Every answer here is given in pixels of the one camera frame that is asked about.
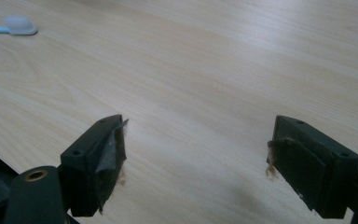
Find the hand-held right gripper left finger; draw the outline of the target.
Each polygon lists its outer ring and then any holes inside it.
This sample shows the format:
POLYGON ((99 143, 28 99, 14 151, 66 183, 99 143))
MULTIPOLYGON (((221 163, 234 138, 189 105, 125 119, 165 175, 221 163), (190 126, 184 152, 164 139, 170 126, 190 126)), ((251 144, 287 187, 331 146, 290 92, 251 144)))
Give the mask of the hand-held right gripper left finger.
POLYGON ((61 154, 64 197, 74 217, 102 212, 127 159, 121 115, 100 119, 61 154))

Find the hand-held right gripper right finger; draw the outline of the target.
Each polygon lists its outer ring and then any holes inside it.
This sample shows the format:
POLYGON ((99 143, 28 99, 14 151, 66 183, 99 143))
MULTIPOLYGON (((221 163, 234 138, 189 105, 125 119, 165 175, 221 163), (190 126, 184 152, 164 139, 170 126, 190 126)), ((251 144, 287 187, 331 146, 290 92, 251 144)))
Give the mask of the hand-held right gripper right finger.
POLYGON ((267 162, 310 210, 323 218, 345 216, 358 176, 357 153, 302 120, 278 116, 267 162))

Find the light blue plastic spoon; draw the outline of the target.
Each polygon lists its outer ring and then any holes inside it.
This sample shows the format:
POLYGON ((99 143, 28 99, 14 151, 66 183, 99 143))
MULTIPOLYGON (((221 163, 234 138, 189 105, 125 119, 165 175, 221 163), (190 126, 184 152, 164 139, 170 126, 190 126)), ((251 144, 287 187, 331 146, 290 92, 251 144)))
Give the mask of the light blue plastic spoon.
POLYGON ((0 34, 35 35, 38 32, 38 28, 26 17, 6 17, 4 23, 0 26, 0 34))

